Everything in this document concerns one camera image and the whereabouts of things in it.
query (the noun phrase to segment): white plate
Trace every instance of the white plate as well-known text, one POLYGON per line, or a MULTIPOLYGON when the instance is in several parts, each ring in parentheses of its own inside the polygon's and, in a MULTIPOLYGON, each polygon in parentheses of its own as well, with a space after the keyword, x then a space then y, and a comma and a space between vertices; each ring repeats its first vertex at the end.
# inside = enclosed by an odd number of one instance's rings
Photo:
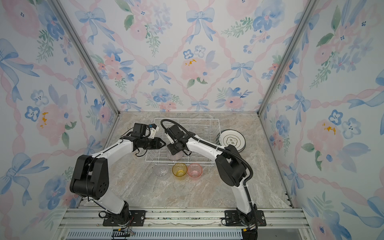
POLYGON ((228 147, 228 145, 233 145, 241 152, 245 148, 245 138, 244 136, 235 130, 224 130, 220 134, 219 143, 222 146, 228 147))

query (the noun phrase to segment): white wire rack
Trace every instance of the white wire rack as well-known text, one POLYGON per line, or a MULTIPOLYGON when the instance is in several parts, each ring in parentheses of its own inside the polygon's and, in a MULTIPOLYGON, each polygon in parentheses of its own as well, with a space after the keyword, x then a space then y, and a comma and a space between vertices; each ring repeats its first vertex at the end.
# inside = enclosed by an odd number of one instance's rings
MULTIPOLYGON (((166 144, 170 143, 167 135, 164 132, 164 129, 160 125, 160 121, 164 118, 155 118, 155 124, 160 127, 160 130, 157 132, 156 137, 160 137, 166 144)), ((202 139, 215 143, 217 136, 220 134, 220 122, 218 119, 186 119, 186 118, 169 118, 183 127, 188 131, 197 134, 202 139)), ((170 127, 173 125, 171 122, 163 122, 165 127, 170 127)), ((180 160, 171 161, 167 157, 168 148, 163 147, 158 150, 148 150, 146 154, 146 162, 154 162, 156 164, 168 164, 174 165, 177 162, 185 163, 189 165, 191 163, 198 163, 202 166, 213 166, 214 162, 210 159, 204 157, 201 154, 193 152, 190 156, 183 155, 180 160)))

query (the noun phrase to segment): pink plastic cup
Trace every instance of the pink plastic cup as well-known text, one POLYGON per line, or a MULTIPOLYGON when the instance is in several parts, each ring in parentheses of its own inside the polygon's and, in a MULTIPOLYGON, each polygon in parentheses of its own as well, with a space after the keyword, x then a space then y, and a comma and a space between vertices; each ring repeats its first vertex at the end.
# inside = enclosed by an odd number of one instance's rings
POLYGON ((200 166, 200 164, 192 163, 188 166, 188 175, 191 177, 200 177, 203 173, 203 168, 200 166))

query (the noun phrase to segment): clear plastic cup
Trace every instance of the clear plastic cup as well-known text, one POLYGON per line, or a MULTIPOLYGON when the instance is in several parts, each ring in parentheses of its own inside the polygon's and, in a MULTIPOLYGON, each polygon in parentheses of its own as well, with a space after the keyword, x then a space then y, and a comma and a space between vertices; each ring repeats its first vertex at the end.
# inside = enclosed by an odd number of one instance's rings
POLYGON ((191 177, 200 177, 202 173, 203 168, 200 166, 200 164, 192 163, 188 166, 188 175, 191 177))
POLYGON ((172 167, 172 172, 176 177, 182 177, 187 173, 187 165, 178 162, 172 167))
POLYGON ((153 172, 158 177, 163 177, 168 174, 169 172, 169 166, 168 165, 158 165, 156 164, 153 167, 153 172))

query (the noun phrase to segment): black mounting plate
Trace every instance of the black mounting plate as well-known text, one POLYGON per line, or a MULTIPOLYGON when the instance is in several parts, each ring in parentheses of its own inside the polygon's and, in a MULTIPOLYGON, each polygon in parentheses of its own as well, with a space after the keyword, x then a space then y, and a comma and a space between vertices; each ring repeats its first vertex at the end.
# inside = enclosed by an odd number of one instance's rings
MULTIPOLYGON (((130 224, 131 227, 142 227, 144 226, 144 220, 145 220, 145 210, 129 210, 131 214, 132 222, 130 224)), ((103 222, 104 227, 121 227, 120 225, 116 223, 112 223, 112 219, 104 219, 103 222)))
MULTIPOLYGON (((242 227, 244 226, 240 222, 240 218, 239 218, 239 214, 237 213, 237 210, 226 210, 224 211, 224 214, 225 214, 225 218, 222 218, 222 219, 225 219, 225 224, 227 226, 242 226, 242 227)), ((266 226, 266 221, 265 221, 263 211, 261 210, 256 211, 256 219, 257 219, 258 227, 266 226)))

